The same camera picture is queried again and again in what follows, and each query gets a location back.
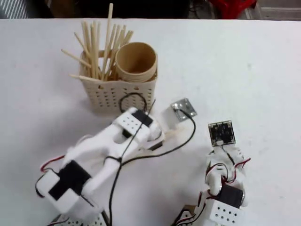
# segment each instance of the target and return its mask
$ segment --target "wooden cup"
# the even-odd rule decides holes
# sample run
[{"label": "wooden cup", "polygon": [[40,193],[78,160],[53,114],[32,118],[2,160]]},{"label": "wooden cup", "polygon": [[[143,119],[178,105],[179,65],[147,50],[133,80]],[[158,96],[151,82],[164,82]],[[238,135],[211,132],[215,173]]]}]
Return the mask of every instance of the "wooden cup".
[{"label": "wooden cup", "polygon": [[131,42],[122,46],[116,53],[116,72],[128,82],[151,80],[157,70],[158,56],[155,50],[143,42]]}]

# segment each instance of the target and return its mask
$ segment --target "white plastic basket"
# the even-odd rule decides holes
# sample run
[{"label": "white plastic basket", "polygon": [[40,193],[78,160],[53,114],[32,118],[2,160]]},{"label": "white plastic basket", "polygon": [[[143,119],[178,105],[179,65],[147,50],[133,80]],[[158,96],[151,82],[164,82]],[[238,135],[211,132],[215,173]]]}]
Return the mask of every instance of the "white plastic basket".
[{"label": "white plastic basket", "polygon": [[[99,51],[99,56],[103,55],[103,50]],[[80,64],[79,74],[87,77],[87,68]],[[146,100],[147,109],[150,108],[154,99],[154,91],[157,81],[158,71],[144,83],[130,83],[126,81],[101,81],[96,79],[80,79],[85,91],[91,101],[92,108],[97,113],[116,113],[119,111],[119,100],[131,92],[140,93]],[[138,95],[130,96],[122,102],[122,108],[136,107],[143,109],[144,102]]]}]

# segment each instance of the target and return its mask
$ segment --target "metal plate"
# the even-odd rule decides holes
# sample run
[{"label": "metal plate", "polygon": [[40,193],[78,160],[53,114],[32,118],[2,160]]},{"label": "metal plate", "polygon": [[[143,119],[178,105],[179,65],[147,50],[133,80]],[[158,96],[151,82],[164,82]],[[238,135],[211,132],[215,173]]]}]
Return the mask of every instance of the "metal plate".
[{"label": "metal plate", "polygon": [[187,98],[172,103],[171,108],[174,110],[174,113],[179,121],[185,121],[188,118],[181,111],[177,111],[177,109],[182,109],[183,111],[187,112],[191,117],[197,115],[197,112],[194,110],[193,106]]}]

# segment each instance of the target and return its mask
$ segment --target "gray floor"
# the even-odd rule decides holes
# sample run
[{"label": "gray floor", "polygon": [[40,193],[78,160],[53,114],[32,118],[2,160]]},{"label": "gray floor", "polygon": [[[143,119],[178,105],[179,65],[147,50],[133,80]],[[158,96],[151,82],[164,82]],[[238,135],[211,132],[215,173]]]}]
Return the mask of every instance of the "gray floor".
[{"label": "gray floor", "polygon": [[[194,0],[189,18],[218,19],[220,13],[207,0]],[[301,21],[301,0],[258,0],[256,8],[246,9],[239,19]]]}]

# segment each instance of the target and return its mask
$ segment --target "white table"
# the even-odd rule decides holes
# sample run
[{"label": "white table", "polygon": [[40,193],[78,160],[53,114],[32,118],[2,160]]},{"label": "white table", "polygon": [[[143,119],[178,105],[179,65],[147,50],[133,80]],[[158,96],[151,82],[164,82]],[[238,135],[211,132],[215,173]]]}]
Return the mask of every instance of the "white table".
[{"label": "white table", "polygon": [[[135,31],[132,41],[158,52],[155,114],[183,97],[198,112],[197,132],[185,148],[123,169],[114,195],[115,225],[167,226],[185,203],[196,203],[211,150],[207,124],[228,119],[238,146],[252,157],[245,226],[299,225],[301,23],[115,22]],[[35,194],[39,166],[111,118],[93,115],[81,83],[67,76],[79,66],[60,49],[79,55],[73,32],[80,33],[80,20],[1,20],[0,31],[1,224],[42,226],[57,212]],[[179,143],[191,133],[191,122],[181,127]]]}]

